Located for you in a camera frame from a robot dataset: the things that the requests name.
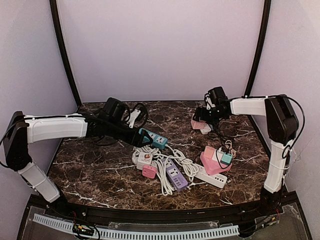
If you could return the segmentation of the white round power plug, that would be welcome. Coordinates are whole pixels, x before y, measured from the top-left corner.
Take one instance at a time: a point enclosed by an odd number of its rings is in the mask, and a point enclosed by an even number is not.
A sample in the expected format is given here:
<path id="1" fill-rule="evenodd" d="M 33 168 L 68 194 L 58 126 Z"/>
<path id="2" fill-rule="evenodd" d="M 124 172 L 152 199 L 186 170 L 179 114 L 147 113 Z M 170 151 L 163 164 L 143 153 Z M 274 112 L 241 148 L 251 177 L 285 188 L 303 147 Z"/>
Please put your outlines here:
<path id="1" fill-rule="evenodd" d="M 144 165 L 150 166 L 152 164 L 153 155 L 146 152 L 134 152 L 131 160 L 138 170 L 142 170 Z"/>

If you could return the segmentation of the pink cube socket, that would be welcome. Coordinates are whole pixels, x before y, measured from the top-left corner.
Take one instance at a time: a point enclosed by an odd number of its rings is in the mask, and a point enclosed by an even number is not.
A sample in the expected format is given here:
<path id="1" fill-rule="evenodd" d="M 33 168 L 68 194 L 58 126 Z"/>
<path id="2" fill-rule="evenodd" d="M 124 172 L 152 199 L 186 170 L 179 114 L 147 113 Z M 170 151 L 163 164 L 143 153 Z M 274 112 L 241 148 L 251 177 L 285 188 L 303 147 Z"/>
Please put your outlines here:
<path id="1" fill-rule="evenodd" d="M 196 121 L 191 119 L 190 123 L 193 130 L 203 130 L 206 127 L 206 122 L 203 120 Z"/>

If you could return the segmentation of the pink adapter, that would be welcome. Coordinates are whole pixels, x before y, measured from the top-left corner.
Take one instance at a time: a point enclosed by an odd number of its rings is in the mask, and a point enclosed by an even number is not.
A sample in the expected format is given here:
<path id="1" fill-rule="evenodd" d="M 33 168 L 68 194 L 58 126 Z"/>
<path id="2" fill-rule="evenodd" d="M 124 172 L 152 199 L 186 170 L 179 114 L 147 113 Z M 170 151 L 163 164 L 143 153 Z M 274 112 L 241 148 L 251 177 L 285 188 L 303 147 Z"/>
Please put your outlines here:
<path id="1" fill-rule="evenodd" d="M 157 168 L 151 165 L 144 165 L 142 167 L 142 175 L 149 179 L 154 179 L 157 174 Z"/>

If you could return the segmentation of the white square adapter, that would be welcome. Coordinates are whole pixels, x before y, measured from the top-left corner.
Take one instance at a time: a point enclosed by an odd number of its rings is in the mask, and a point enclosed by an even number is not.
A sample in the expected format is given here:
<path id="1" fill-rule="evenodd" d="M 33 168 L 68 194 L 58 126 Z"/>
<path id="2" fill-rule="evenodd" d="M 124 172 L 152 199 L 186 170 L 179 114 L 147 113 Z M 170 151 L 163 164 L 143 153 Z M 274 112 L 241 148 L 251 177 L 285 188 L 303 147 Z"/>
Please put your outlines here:
<path id="1" fill-rule="evenodd" d="M 200 130 L 200 132 L 203 134 L 203 135 L 207 135 L 209 132 L 211 132 L 212 129 L 211 127 L 208 125 L 208 124 L 205 124 L 204 125 L 204 128 Z"/>

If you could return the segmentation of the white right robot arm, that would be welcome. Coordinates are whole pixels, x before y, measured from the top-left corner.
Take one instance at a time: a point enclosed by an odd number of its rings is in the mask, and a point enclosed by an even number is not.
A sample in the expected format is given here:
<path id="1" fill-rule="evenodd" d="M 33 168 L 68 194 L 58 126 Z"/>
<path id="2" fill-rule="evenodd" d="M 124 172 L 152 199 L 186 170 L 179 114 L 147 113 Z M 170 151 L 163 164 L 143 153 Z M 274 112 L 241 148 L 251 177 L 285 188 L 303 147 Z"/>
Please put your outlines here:
<path id="1" fill-rule="evenodd" d="M 214 126 L 231 115 L 266 118 L 271 152 L 262 193 L 273 196 L 280 192 L 290 166 L 291 150 L 304 129 L 292 107 L 294 99 L 285 94 L 228 98 L 219 86 L 210 89 L 204 101 L 204 107 L 196 108 L 192 117 L 194 121 Z"/>

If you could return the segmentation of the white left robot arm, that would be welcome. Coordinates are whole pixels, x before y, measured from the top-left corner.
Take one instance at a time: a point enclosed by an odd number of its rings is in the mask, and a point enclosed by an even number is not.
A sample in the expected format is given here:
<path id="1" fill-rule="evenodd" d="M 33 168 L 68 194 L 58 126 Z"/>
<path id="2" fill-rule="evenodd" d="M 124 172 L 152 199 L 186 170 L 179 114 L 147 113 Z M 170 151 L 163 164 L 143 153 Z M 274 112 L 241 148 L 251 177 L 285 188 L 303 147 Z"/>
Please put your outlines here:
<path id="1" fill-rule="evenodd" d="M 35 142 L 64 138 L 112 137 L 137 148 L 153 143 L 153 138 L 136 127 L 138 120 L 148 119 L 148 110 L 142 103 L 130 109 L 124 102 L 110 97 L 95 112 L 66 115 L 32 116 L 16 111 L 0 144 L 4 148 L 5 163 L 1 166 L 18 173 L 48 203 L 63 199 L 58 187 L 32 159 L 28 146 Z"/>

